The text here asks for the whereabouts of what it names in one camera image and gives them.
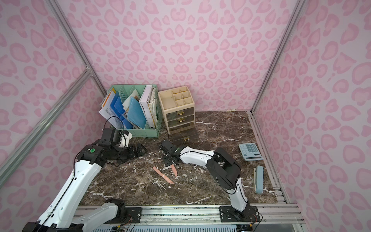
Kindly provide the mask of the pink fruit knife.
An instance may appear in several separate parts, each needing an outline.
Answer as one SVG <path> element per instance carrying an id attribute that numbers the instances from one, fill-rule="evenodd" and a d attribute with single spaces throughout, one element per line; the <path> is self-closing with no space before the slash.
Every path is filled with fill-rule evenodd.
<path id="1" fill-rule="evenodd" d="M 174 182 L 172 180 L 170 180 L 165 174 L 163 174 L 157 167 L 153 167 L 153 170 L 158 174 L 160 175 L 166 182 L 168 182 L 169 184 L 174 184 Z"/>
<path id="2" fill-rule="evenodd" d="M 177 169 L 176 169 L 175 165 L 172 164 L 170 167 L 171 167 L 172 172 L 173 172 L 173 174 L 175 175 L 175 177 L 178 177 L 178 172 L 177 172 Z"/>

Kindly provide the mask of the beige three-drawer organizer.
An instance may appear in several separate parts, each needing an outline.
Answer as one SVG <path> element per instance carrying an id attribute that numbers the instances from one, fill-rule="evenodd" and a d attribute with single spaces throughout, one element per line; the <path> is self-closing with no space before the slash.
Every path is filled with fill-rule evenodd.
<path id="1" fill-rule="evenodd" d="M 187 86 L 158 93 L 166 129 L 174 144 L 186 144 L 198 137 L 195 128 L 195 102 Z"/>

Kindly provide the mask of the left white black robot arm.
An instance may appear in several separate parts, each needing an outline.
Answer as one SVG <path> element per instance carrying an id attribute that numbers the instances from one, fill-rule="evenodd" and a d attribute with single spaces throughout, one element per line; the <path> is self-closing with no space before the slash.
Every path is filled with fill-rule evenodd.
<path id="1" fill-rule="evenodd" d="M 142 208 L 127 207 L 125 201 L 110 198 L 102 206 L 77 219 L 74 214 L 93 179 L 110 161 L 124 164 L 142 157 L 147 149 L 129 143 L 126 130 L 103 129 L 101 139 L 86 145 L 73 161 L 68 180 L 36 222 L 28 222 L 24 232 L 92 232 L 105 223 L 135 227 L 140 223 Z"/>

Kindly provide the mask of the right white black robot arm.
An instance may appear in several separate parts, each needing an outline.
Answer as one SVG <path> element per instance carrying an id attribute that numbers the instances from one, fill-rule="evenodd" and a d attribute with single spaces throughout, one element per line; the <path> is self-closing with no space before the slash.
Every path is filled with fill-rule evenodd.
<path id="1" fill-rule="evenodd" d="M 229 195 L 234 211 L 241 214 L 246 210 L 248 199 L 243 192 L 241 167 L 226 150 L 217 148 L 205 151 L 185 146 L 178 147 L 168 140 L 163 140 L 159 148 L 164 152 L 162 159 L 166 166 L 184 163 L 205 167 Z"/>

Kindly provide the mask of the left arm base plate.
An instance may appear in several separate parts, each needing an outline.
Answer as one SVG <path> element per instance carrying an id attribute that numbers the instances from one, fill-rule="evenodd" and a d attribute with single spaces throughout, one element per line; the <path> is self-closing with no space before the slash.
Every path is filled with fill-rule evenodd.
<path id="1" fill-rule="evenodd" d="M 141 215 L 141 207 L 121 207 L 118 209 L 117 216 L 113 218 L 110 223 L 140 223 Z"/>

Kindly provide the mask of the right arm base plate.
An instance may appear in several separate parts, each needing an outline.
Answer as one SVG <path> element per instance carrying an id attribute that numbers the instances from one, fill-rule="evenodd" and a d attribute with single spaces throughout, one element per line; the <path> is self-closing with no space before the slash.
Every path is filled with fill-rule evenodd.
<path id="1" fill-rule="evenodd" d="M 247 205 L 241 212 L 232 206 L 220 206 L 219 213 L 221 222 L 251 222 L 254 224 L 261 221 L 261 216 L 256 206 Z"/>

